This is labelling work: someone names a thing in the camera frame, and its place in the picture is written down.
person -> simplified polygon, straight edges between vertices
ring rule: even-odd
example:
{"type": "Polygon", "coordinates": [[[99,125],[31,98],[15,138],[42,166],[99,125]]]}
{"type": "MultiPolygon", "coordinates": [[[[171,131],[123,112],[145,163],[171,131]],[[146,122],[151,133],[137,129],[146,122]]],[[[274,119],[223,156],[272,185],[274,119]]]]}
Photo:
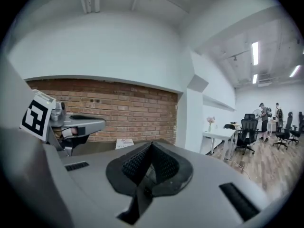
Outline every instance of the person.
{"type": "Polygon", "coordinates": [[[279,121],[283,119],[283,111],[282,108],[280,107],[279,103],[276,103],[275,107],[275,117],[276,117],[276,130],[279,128],[279,121]]]}
{"type": "Polygon", "coordinates": [[[264,103],[261,103],[260,106],[262,109],[262,137],[260,140],[264,140],[264,142],[268,142],[268,134],[267,134],[267,125],[268,125],[268,115],[267,115],[267,107],[264,106],[264,103]]]}

wooden floor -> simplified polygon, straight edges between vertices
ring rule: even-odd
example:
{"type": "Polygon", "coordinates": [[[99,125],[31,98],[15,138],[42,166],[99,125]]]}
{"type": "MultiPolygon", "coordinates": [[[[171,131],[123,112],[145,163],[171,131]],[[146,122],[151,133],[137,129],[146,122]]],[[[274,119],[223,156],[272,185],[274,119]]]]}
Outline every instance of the wooden floor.
{"type": "MultiPolygon", "coordinates": [[[[269,137],[269,142],[264,143],[259,139],[253,146],[255,154],[246,150],[243,155],[243,150],[234,150],[231,155],[231,160],[242,166],[249,174],[252,181],[256,182],[269,195],[271,200],[275,200],[285,194],[288,194],[294,187],[302,172],[304,162],[304,136],[300,138],[297,146],[295,144],[288,145],[286,150],[281,145],[278,150],[276,145],[276,135],[273,133],[269,137]]],[[[214,158],[220,159],[223,144],[219,145],[218,150],[214,150],[214,154],[210,155],[214,158]]],[[[225,160],[225,162],[245,175],[247,174],[232,161],[225,160]]]]}

desk leg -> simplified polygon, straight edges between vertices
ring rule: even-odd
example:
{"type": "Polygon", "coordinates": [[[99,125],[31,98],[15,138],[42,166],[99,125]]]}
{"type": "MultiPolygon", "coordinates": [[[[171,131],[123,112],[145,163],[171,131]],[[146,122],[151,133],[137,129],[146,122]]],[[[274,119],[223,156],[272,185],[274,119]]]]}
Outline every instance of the desk leg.
{"type": "Polygon", "coordinates": [[[228,149],[228,140],[224,140],[225,143],[224,143],[224,149],[223,149],[223,152],[222,152],[222,156],[221,156],[221,160],[224,161],[224,158],[225,158],[225,155],[226,155],[226,152],[227,152],[227,149],[228,149]]]}
{"type": "Polygon", "coordinates": [[[230,143],[230,146],[229,146],[229,150],[228,150],[228,159],[230,159],[231,158],[231,152],[232,152],[232,150],[233,150],[233,142],[231,141],[231,143],[230,143]]]}
{"type": "Polygon", "coordinates": [[[272,125],[273,125],[273,123],[270,123],[270,134],[269,134],[269,136],[271,136],[271,134],[272,134],[272,125]]]}
{"type": "Polygon", "coordinates": [[[211,140],[211,149],[210,149],[210,154],[213,154],[213,148],[214,148],[214,138],[211,140]]]}

white desk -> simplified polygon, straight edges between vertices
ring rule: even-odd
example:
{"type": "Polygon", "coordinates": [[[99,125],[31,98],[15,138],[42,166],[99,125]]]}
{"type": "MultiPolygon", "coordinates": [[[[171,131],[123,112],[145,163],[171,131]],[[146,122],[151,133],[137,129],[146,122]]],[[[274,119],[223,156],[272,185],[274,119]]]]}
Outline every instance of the white desk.
{"type": "MultiPolygon", "coordinates": [[[[232,138],[233,134],[235,133],[236,130],[233,129],[225,129],[225,128],[218,128],[218,129],[212,129],[211,132],[203,132],[203,137],[209,137],[212,138],[211,141],[211,148],[210,148],[210,154],[213,154],[213,148],[214,148],[214,139],[221,139],[225,141],[224,143],[224,150],[221,156],[221,160],[223,161],[225,158],[225,153],[228,149],[228,140],[232,138]]],[[[231,155],[231,150],[233,148],[233,141],[231,141],[231,147],[229,148],[229,153],[228,156],[230,158],[231,155]]]]}
{"type": "Polygon", "coordinates": [[[272,125],[275,124],[276,122],[278,122],[278,120],[270,120],[270,121],[268,121],[268,126],[270,126],[270,128],[268,128],[268,126],[267,126],[267,129],[270,129],[269,136],[271,136],[271,134],[272,134],[272,125]]]}

brick wall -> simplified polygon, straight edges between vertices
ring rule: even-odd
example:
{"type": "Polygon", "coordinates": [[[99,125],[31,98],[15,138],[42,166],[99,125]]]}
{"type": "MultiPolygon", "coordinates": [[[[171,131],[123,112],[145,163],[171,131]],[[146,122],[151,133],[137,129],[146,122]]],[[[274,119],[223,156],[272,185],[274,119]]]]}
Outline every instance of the brick wall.
{"type": "Polygon", "coordinates": [[[175,144],[177,94],[123,83],[84,79],[28,81],[59,101],[68,112],[101,115],[107,120],[103,131],[90,141],[115,142],[117,138],[134,141],[163,138],[175,144]]]}

